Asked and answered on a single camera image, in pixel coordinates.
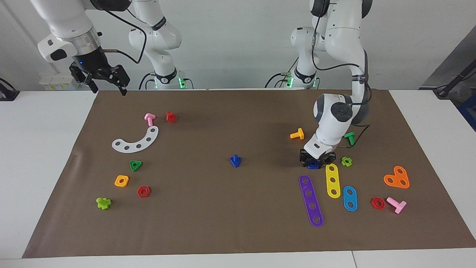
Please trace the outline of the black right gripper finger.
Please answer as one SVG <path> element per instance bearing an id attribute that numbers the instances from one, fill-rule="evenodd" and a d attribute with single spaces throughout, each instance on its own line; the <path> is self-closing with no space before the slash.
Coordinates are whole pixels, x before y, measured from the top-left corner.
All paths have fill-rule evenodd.
<path id="1" fill-rule="evenodd" d="M 122 65 L 117 65 L 109 68 L 110 74 L 107 77 L 107 81 L 113 85 L 116 85 L 122 96 L 126 96 L 126 87 L 130 83 L 129 75 Z"/>
<path id="2" fill-rule="evenodd" d="M 93 81 L 93 78 L 91 75 L 89 74 L 85 75 L 83 71 L 78 67 L 70 67 L 70 74 L 77 83 L 85 84 L 95 94 L 98 92 L 98 87 L 96 83 Z"/>

